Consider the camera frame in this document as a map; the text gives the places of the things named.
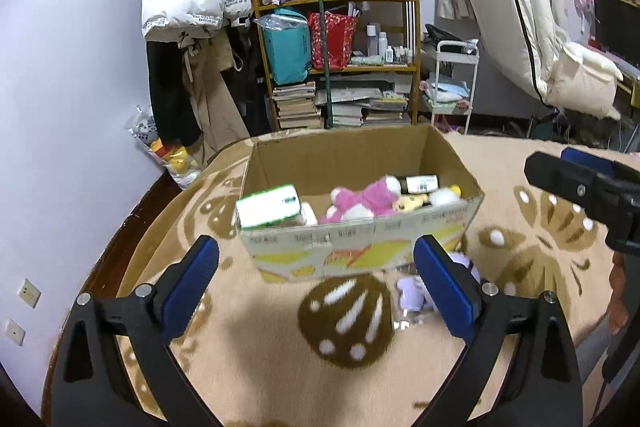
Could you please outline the person's right hand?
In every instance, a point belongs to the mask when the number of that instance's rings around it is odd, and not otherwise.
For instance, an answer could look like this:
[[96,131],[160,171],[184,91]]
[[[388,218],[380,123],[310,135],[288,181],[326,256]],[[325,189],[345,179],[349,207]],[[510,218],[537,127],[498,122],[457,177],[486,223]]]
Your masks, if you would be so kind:
[[625,256],[615,251],[613,258],[613,268],[608,277],[612,288],[610,303],[608,304],[608,327],[613,335],[617,335],[628,321],[628,310],[624,303],[624,292],[626,288]]

